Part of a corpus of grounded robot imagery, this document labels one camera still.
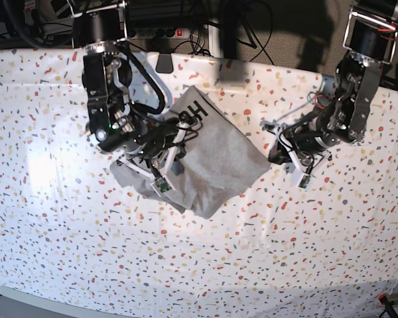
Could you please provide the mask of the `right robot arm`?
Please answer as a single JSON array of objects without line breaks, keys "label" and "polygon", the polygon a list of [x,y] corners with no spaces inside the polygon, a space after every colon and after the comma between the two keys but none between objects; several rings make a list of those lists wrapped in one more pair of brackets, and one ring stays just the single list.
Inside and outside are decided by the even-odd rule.
[{"label": "right robot arm", "polygon": [[[86,132],[96,138],[101,151],[124,151],[123,164],[163,195],[176,188],[172,165],[185,156],[186,142],[198,136],[199,120],[185,114],[160,119],[165,96],[129,48],[127,9],[126,1],[95,8],[87,3],[74,14],[73,43],[86,52],[82,73],[88,95]],[[133,68],[156,94],[156,107],[132,100]]]}]

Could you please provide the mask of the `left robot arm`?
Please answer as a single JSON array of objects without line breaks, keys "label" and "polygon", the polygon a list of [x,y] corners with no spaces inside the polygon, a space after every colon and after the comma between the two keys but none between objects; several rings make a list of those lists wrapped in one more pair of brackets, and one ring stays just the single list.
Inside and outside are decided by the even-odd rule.
[{"label": "left robot arm", "polygon": [[397,40],[398,1],[354,1],[342,43],[347,51],[336,68],[331,101],[321,105],[314,100],[314,109],[291,125],[261,121],[262,129],[276,137],[268,161],[286,164],[293,186],[308,189],[315,171],[332,160],[330,148],[364,135]]}]

